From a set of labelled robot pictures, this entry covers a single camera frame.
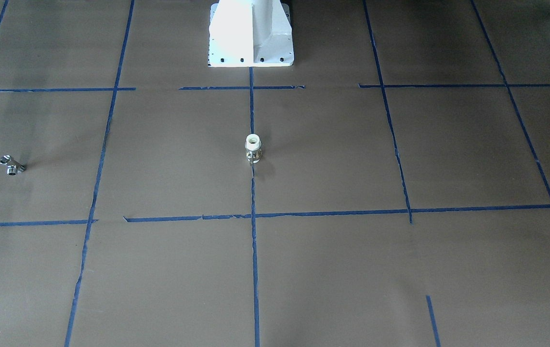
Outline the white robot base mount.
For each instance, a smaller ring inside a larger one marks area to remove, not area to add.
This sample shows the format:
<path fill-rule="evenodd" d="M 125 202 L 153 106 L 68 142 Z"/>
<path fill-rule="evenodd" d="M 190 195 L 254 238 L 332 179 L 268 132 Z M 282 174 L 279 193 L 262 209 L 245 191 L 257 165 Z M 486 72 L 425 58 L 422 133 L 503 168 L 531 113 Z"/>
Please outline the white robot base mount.
<path fill-rule="evenodd" d="M 208 66 L 288 67 L 294 61 L 288 3 L 220 0 L 211 5 Z"/>

